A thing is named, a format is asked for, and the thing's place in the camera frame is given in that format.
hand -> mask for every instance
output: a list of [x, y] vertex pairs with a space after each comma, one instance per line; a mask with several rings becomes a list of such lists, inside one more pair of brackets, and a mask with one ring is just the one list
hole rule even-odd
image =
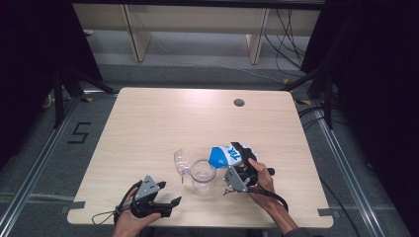
[[[263, 189], [274, 193], [274, 180], [269, 174], [265, 164], [258, 163], [253, 159], [248, 160], [250, 165], [258, 172], [258, 186], [252, 187], [251, 189], [261, 189], [261, 187], [263, 187]], [[297, 228], [297, 225], [286, 209], [276, 199], [254, 193], [249, 193], [249, 196], [268, 212], [283, 234], [287, 234]]]
[[[130, 201], [132, 196], [135, 195], [137, 188], [133, 189], [126, 197], [126, 202]], [[143, 218], [135, 217], [128, 209], [124, 210], [120, 218], [118, 218], [117, 224], [114, 230], [114, 237], [134, 237], [148, 224], [156, 221], [161, 217], [160, 213], [152, 213]]]

